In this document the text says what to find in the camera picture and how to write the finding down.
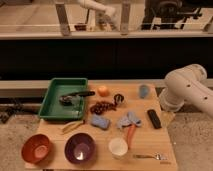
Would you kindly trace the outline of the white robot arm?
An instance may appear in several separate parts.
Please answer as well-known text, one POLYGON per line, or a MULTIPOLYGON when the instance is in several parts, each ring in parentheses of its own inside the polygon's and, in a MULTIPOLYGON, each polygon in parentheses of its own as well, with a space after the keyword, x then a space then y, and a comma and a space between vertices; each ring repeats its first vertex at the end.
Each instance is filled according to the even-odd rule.
POLYGON ((199 64, 170 71, 159 95, 161 107, 165 111, 177 112, 188 101, 213 118, 213 90, 202 84, 206 79, 206 69, 199 64))

